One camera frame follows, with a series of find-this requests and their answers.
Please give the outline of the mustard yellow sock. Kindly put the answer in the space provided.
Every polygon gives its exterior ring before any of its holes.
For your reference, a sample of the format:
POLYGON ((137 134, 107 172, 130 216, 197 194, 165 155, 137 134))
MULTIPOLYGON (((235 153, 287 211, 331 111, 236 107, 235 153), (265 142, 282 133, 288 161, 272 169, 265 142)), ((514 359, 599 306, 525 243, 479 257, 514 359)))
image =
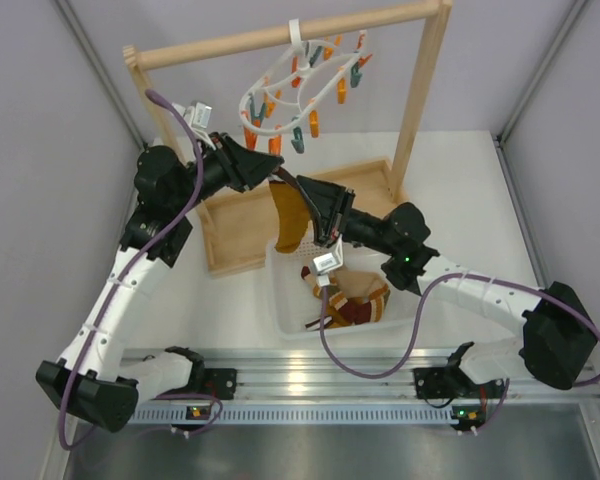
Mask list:
POLYGON ((297 182, 283 167, 268 177, 269 190, 278 215, 277 252, 295 252, 309 227, 311 220, 305 201, 297 188, 297 182))

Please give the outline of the orange clothes peg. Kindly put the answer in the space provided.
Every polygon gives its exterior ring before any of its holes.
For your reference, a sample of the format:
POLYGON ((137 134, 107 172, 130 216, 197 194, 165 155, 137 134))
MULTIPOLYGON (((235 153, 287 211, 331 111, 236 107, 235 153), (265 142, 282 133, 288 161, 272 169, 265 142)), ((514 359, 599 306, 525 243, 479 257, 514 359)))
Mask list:
POLYGON ((271 136, 268 140, 268 153, 275 156, 280 156, 282 150, 282 135, 271 136))

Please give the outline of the white clip hanger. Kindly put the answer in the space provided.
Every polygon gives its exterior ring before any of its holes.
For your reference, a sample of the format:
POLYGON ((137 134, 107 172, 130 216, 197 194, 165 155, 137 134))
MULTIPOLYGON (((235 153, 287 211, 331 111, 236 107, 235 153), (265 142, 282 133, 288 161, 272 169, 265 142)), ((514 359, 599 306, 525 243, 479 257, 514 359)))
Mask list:
POLYGON ((358 32, 352 49, 343 47, 344 36, 308 39, 300 21, 289 22, 291 44, 242 96, 238 113, 246 148, 258 141, 288 135, 294 151, 305 152, 305 138, 320 136, 319 105, 331 100, 339 105, 362 79, 362 68, 372 58, 368 32, 358 32))

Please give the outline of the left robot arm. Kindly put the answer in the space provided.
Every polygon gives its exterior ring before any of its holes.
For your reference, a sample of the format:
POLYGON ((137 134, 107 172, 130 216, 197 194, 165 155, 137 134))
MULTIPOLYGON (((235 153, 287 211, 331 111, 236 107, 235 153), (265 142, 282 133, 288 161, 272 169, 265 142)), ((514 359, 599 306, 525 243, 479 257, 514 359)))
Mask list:
POLYGON ((193 144, 195 161, 183 164, 166 145, 137 159, 137 206, 120 240, 111 272, 89 316, 54 361, 35 379, 58 409, 57 432, 66 448, 73 416, 111 433, 136 408, 165 394, 194 397, 206 384, 204 359, 186 347, 168 347, 130 367, 122 364, 153 293, 175 266, 192 232, 187 214, 224 188, 243 193, 260 185, 284 162, 281 155, 250 150, 227 134, 193 144))

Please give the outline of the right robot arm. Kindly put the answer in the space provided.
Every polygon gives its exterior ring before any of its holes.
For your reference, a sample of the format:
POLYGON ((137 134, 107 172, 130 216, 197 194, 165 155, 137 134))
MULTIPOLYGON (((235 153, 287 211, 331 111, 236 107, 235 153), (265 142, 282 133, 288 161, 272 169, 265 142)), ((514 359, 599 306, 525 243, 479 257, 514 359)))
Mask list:
POLYGON ((326 254, 309 267, 317 286, 335 283, 342 246, 366 247, 386 255, 381 270, 397 290, 426 302, 445 301, 510 332, 491 343, 467 342, 449 357, 446 382, 458 396, 470 396, 494 380, 534 378, 558 390, 582 385, 579 376, 600 335, 575 291, 554 282, 532 288, 476 273, 426 245, 430 230, 411 202, 382 218, 354 208, 352 190, 306 176, 296 179, 313 223, 314 243, 326 254))

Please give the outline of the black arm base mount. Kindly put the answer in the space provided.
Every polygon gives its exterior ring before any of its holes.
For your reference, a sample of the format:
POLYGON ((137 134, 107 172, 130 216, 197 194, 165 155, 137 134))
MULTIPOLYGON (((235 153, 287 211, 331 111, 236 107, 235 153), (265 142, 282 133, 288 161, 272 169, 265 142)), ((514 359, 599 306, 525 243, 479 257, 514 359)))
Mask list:
POLYGON ((237 370, 231 368, 204 368, 192 374, 189 382, 163 395, 204 394, 219 400, 233 400, 237 388, 237 370))

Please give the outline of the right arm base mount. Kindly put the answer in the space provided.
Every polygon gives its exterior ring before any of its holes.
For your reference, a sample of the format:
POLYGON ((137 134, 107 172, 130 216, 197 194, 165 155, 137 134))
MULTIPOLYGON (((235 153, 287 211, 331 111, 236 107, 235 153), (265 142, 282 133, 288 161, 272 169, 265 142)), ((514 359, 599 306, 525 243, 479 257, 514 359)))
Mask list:
POLYGON ((461 344, 444 366, 415 368, 416 397, 434 408, 444 408, 458 399, 499 398, 504 393, 502 379, 475 383, 460 369, 460 361, 473 346, 473 342, 461 344))

